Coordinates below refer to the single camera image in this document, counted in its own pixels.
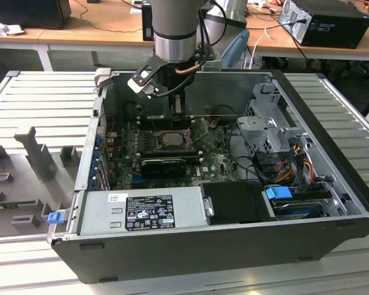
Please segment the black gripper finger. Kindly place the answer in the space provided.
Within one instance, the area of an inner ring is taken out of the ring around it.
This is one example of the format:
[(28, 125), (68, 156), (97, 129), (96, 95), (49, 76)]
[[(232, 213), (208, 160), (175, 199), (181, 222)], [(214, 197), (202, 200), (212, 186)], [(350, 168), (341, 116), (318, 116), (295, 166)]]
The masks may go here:
[(185, 99), (184, 95), (181, 94), (174, 94), (172, 95), (172, 119), (173, 120), (182, 120), (185, 116)]

